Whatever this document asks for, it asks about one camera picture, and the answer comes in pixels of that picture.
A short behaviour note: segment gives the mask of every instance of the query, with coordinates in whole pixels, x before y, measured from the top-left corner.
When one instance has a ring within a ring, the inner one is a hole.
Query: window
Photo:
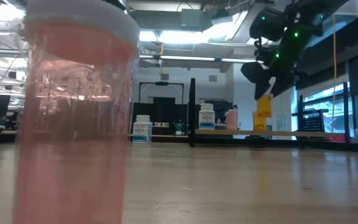
[[[327,113],[324,113],[324,129],[325,132],[330,133],[333,129],[334,133],[345,133],[345,122],[344,122],[344,95],[343,85],[339,84],[335,87],[335,105],[333,103],[334,87],[328,87],[324,90],[319,90],[309,94],[304,98],[304,109],[307,110],[324,110],[328,109]],[[353,107],[352,100],[349,97],[349,127],[351,136],[354,136],[353,130]]]

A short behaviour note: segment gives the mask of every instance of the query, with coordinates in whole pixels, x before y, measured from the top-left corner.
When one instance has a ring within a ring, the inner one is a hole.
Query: translucent plastic cup
[[[26,28],[14,223],[120,223],[136,46],[69,20]]]

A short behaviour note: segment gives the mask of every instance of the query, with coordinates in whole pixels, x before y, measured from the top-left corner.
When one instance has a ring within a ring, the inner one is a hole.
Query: white container
[[[152,123],[149,115],[137,115],[134,123],[134,143],[149,144],[152,142]]]
[[[214,105],[209,103],[201,104],[201,110],[198,113],[198,129],[215,130]]]

